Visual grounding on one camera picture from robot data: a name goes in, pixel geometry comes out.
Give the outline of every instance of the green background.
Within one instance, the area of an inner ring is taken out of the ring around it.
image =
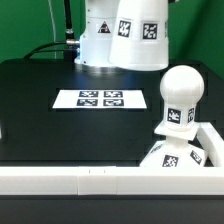
[[[52,6],[57,40],[65,40],[63,1],[52,0]],[[71,8],[75,36],[79,38],[85,29],[84,0],[71,0]],[[223,12],[223,0],[180,0],[170,4],[170,59],[201,61],[224,78]],[[0,62],[22,58],[35,47],[52,41],[47,0],[0,0]]]

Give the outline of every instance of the white robot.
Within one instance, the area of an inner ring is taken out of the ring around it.
[[[168,3],[178,0],[85,0],[78,69],[153,71],[168,66]]]
[[[165,102],[164,117],[155,133],[165,135],[166,140],[156,142],[140,166],[204,166],[207,152],[188,143],[199,129],[194,118],[204,92],[201,75],[192,67],[176,66],[162,78],[160,91]]]

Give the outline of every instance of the black table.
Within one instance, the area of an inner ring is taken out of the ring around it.
[[[205,92],[196,121],[224,136],[224,81],[195,61]],[[90,74],[62,60],[9,60],[0,65],[1,166],[138,166],[162,136],[159,72]],[[142,90],[147,109],[55,110],[61,89]],[[222,223],[218,196],[1,196],[0,223]]]

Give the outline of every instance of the white pawn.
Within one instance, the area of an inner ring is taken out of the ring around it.
[[[192,67],[176,66],[162,78],[160,91],[164,99],[164,117],[155,133],[165,135],[166,140],[156,142],[140,166],[204,166],[207,153],[188,144],[199,128],[194,118],[197,102],[204,92],[201,75]]]

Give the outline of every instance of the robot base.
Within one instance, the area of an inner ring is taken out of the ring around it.
[[[121,68],[89,66],[77,63],[76,60],[75,60],[75,68],[83,72],[96,73],[96,74],[113,74],[122,72]]]

